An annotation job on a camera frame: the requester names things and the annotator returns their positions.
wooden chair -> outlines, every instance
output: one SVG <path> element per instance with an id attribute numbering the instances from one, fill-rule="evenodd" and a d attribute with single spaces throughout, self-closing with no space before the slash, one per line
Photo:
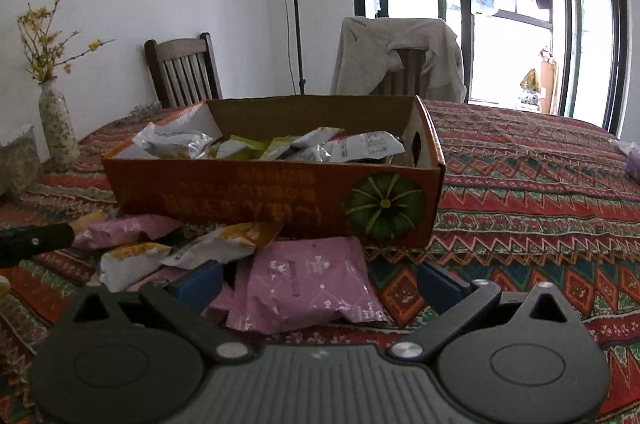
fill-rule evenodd
<path id="1" fill-rule="evenodd" d="M 403 70 L 388 72 L 371 96 L 420 96 L 426 98 L 428 79 L 420 78 L 426 52 L 420 49 L 398 49 Z"/>
<path id="2" fill-rule="evenodd" d="M 145 43 L 146 62 L 163 108 L 219 99 L 220 80 L 208 32 L 196 39 Z"/>

pumpkin image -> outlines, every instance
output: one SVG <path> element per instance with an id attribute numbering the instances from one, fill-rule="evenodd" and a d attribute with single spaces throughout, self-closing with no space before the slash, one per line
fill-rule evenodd
<path id="1" fill-rule="evenodd" d="M 351 229 L 383 242 L 404 238 L 422 219 L 426 197 L 398 173 L 375 173 L 356 182 L 342 201 Z"/>

white snack package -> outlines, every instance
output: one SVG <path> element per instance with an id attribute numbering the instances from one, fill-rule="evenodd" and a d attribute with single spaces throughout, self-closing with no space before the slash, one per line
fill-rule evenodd
<path id="1" fill-rule="evenodd" d="M 316 144 L 315 146 L 295 152 L 285 160 L 292 162 L 329 162 L 331 155 L 324 148 L 323 144 Z"/>
<path id="2" fill-rule="evenodd" d="M 342 131 L 342 128 L 316 128 L 291 143 L 293 149 L 307 149 L 324 144 Z"/>
<path id="3" fill-rule="evenodd" d="M 331 140 L 324 145 L 331 155 L 329 162 L 340 163 L 361 159 L 382 159 L 404 153 L 402 143 L 388 131 L 371 131 Z"/>
<path id="4" fill-rule="evenodd" d="M 149 242 L 123 245 L 100 258 L 100 282 L 110 292 L 120 292 L 160 267 L 171 247 Z"/>
<path id="5" fill-rule="evenodd" d="M 162 265 L 193 270 L 209 260 L 225 264 L 254 253 L 255 245 L 242 245 L 237 240 L 219 240 L 221 232 L 222 229 L 216 229 L 196 238 L 175 254 L 163 258 Z"/>
<path id="6" fill-rule="evenodd" d="M 218 227 L 162 259 L 161 263 L 193 270 L 209 260 L 222 264 L 240 260 L 252 255 L 256 247 L 270 244 L 281 228 L 282 224 L 274 222 L 246 222 Z"/>
<path id="7" fill-rule="evenodd" d="M 214 142 L 213 138 L 201 131 L 153 123 L 149 123 L 133 138 L 134 144 L 159 158 L 195 159 Z"/>

black handle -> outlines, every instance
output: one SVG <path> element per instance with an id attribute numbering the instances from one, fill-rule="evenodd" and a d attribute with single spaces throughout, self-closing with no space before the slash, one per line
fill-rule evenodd
<path id="1" fill-rule="evenodd" d="M 75 234 L 68 224 L 25 226 L 0 231 L 0 268 L 15 267 L 35 254 L 70 247 Z"/>
<path id="2" fill-rule="evenodd" d="M 185 310 L 184 304 L 164 289 L 147 283 L 140 289 L 140 301 L 158 314 L 169 330 L 189 341 L 210 362 L 235 364 L 253 357 L 246 344 L 197 312 Z"/>
<path id="3" fill-rule="evenodd" d="M 487 280 L 475 292 L 436 320 L 414 330 L 389 348 L 391 357 L 411 362 L 429 362 L 456 337 L 500 302 L 500 286 Z"/>

snack package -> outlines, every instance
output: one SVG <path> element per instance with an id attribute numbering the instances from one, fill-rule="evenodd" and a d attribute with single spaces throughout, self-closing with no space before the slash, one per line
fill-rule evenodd
<path id="1" fill-rule="evenodd" d="M 101 209 L 98 209 L 98 210 L 92 211 L 89 214 L 85 214 L 80 218 L 76 218 L 74 221 L 69 222 L 68 224 L 74 230 L 74 233 L 78 235 L 79 233 L 83 232 L 87 227 L 89 227 L 91 224 L 95 224 L 97 222 L 103 222 L 107 218 L 108 218 L 107 213 L 105 213 Z"/>
<path id="2" fill-rule="evenodd" d="M 223 264 L 240 260 L 253 254 L 256 247 L 269 245 L 281 229 L 282 224 L 277 222 L 247 222 L 220 227 L 164 258 L 162 264 L 191 270 L 209 260 Z"/>
<path id="3" fill-rule="evenodd" d="M 291 147 L 291 143 L 297 139 L 298 137 L 274 137 L 260 160 L 276 160 L 280 158 Z"/>
<path id="4" fill-rule="evenodd" d="M 329 142 L 341 131 L 342 128 L 316 128 L 302 137 L 298 137 L 291 143 L 291 147 L 297 150 L 312 148 L 319 144 Z"/>
<path id="5" fill-rule="evenodd" d="M 324 148 L 329 152 L 329 162 L 349 162 L 363 159 L 383 159 L 404 153 L 402 143 L 388 131 L 371 131 L 360 135 L 329 141 Z"/>
<path id="6" fill-rule="evenodd" d="M 102 249 L 117 245 L 133 244 L 145 233 L 150 240 L 157 240 L 182 225 L 167 216 L 143 214 L 126 216 L 89 225 L 76 234 L 73 247 L 80 249 Z"/>
<path id="7" fill-rule="evenodd" d="M 274 242 L 238 263 L 230 328 L 276 334 L 340 316 L 386 320 L 357 238 Z"/>
<path id="8" fill-rule="evenodd" d="M 329 154 L 323 146 L 341 131 L 342 128 L 316 128 L 302 137 L 276 137 L 260 160 L 328 162 Z"/>
<path id="9" fill-rule="evenodd" d="M 260 158 L 263 152 L 263 143 L 232 135 L 218 147 L 216 159 L 252 160 Z"/>
<path id="10" fill-rule="evenodd" d="M 628 174 L 636 182 L 640 182 L 640 148 L 633 148 L 626 158 L 625 166 Z"/>
<path id="11" fill-rule="evenodd" d="M 329 162 L 331 155 L 324 148 L 323 144 L 316 144 L 311 148 L 297 151 L 286 157 L 285 160 L 296 162 Z"/>
<path id="12" fill-rule="evenodd" d="M 110 292 L 120 292 L 157 270 L 169 251 L 171 247 L 148 242 L 105 252 L 100 258 L 100 282 Z"/>
<path id="13" fill-rule="evenodd" d="M 147 153 L 161 159 L 195 159 L 215 142 L 209 135 L 197 130 L 148 124 L 134 138 L 133 143 Z"/>

